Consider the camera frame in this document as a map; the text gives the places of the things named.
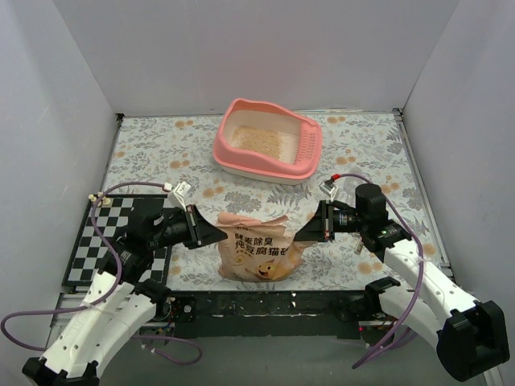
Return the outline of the orange cat litter bag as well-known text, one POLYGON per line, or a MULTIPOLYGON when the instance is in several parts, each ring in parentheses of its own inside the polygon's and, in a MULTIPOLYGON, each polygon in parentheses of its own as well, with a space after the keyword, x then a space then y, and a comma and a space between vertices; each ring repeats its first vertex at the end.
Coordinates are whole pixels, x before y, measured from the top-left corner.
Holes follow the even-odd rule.
POLYGON ((282 281, 303 263, 311 242, 295 241, 286 231, 287 216, 271 221, 222 212, 216 226, 228 238, 218 243, 219 274, 233 281, 282 281))

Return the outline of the pink cat litter box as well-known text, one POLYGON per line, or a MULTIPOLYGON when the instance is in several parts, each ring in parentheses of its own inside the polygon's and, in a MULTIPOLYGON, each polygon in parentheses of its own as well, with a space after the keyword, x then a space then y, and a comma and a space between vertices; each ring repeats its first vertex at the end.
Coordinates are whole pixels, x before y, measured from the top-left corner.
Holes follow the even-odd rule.
POLYGON ((212 154, 229 173, 297 185, 316 171, 322 154, 319 123, 280 105, 234 100, 216 132, 212 154))

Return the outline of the clear plastic litter scoop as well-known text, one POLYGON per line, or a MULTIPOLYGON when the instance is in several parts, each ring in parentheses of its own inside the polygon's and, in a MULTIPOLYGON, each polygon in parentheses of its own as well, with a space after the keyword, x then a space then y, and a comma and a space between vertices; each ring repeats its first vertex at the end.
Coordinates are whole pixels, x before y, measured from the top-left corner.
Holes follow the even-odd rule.
POLYGON ((357 177, 342 177, 338 180, 340 192, 351 196, 354 196, 356 188, 363 183, 366 181, 357 177))

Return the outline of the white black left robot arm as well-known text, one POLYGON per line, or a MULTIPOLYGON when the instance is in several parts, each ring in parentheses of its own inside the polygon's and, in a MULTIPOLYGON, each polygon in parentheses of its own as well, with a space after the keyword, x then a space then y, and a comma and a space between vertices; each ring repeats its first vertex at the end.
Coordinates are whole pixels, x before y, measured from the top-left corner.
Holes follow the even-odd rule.
POLYGON ((98 385, 109 362, 146 322, 171 312, 171 290, 142 275, 155 252, 183 244, 201 248, 227 239, 196 206, 150 213, 134 208, 127 225, 112 239, 80 309, 40 357, 30 358, 23 374, 34 385, 98 385))

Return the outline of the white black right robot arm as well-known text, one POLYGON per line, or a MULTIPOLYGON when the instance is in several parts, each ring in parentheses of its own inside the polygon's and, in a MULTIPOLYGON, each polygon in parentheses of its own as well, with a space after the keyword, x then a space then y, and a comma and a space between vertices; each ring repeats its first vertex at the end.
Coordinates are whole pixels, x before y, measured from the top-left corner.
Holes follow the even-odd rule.
POLYGON ((355 190, 355 204, 336 200, 339 175, 320 184, 328 199, 319 202, 314 217, 295 240, 329 242, 337 233, 356 233, 364 247, 392 269, 399 280, 386 277, 365 287, 365 313, 387 315, 406 325, 434 349, 447 373, 464 382, 510 358, 503 310, 493 301, 481 302, 455 284, 423 256, 419 239, 394 211, 381 188, 365 180, 355 190), (400 280, 411 289, 401 288, 400 280))

